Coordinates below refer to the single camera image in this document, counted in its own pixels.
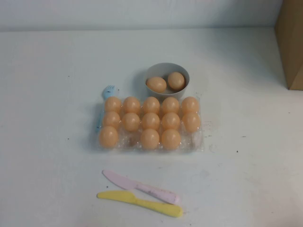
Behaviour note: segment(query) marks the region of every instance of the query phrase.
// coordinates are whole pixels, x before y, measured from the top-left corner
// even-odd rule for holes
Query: egg
[[[194,97],[187,97],[181,103],[182,112],[184,114],[189,112],[199,112],[199,103]]]
[[[105,126],[99,134],[99,143],[104,148],[113,148],[118,142],[118,132],[112,126]]]
[[[140,118],[135,113],[127,113],[122,118],[122,125],[127,131],[136,131],[140,126]]]
[[[120,124],[120,116],[115,111],[106,112],[103,120],[102,126],[112,126],[118,128]]]
[[[154,129],[146,129],[142,132],[140,141],[144,149],[156,149],[159,145],[159,134]]]
[[[125,113],[138,114],[140,111],[140,102],[135,97],[127,97],[123,102],[123,110]]]
[[[174,90],[182,90],[185,86],[184,76],[179,72],[172,72],[168,77],[169,86]]]
[[[164,114],[174,112],[179,112],[179,102],[174,97],[168,97],[166,98],[162,103],[162,110]]]
[[[201,124],[200,117],[197,113],[189,112],[182,117],[182,121],[188,132],[195,132]]]
[[[161,141],[167,150],[177,149],[181,142],[181,136],[175,129],[167,129],[162,133]]]
[[[147,113],[142,118],[143,129],[155,129],[158,130],[160,125],[160,118],[155,113]]]
[[[178,129],[180,125],[180,118],[176,113],[167,113],[162,117],[163,129]]]
[[[162,93],[166,89],[166,82],[161,77],[152,77],[149,78],[146,82],[146,85],[153,91]]]
[[[148,97],[143,103],[144,113],[156,113],[160,110],[160,103],[155,97]]]
[[[104,103],[104,110],[107,111],[115,111],[120,113],[121,110],[121,100],[117,97],[109,97]]]

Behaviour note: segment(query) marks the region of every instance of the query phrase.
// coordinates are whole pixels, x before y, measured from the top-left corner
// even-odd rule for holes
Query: cardboard box
[[[284,0],[275,26],[287,86],[303,90],[303,0]]]

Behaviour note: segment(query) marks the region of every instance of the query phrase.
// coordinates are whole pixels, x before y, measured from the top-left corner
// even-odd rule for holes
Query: knife blade
[[[103,175],[112,183],[117,185],[120,188],[130,190],[130,189],[138,189],[142,192],[145,192],[153,197],[156,197],[162,201],[171,203],[171,204],[176,204],[179,202],[180,197],[176,195],[173,192],[164,190],[164,189],[159,189],[152,187],[150,185],[143,184],[138,181],[133,181],[128,179],[127,177],[118,175],[114,173],[113,171],[110,170],[103,170],[102,171]]]

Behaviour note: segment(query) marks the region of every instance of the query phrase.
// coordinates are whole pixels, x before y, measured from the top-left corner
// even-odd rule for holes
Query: yellow knife
[[[140,200],[136,198],[135,195],[129,191],[99,192],[97,194],[97,197],[99,199],[116,200],[116,201],[135,204],[172,217],[181,217],[183,215],[183,210],[179,206],[167,204],[167,203]]]

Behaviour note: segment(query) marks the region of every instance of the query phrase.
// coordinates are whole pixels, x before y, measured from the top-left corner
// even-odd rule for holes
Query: white wall
[[[0,31],[273,26],[282,0],[0,0]]]

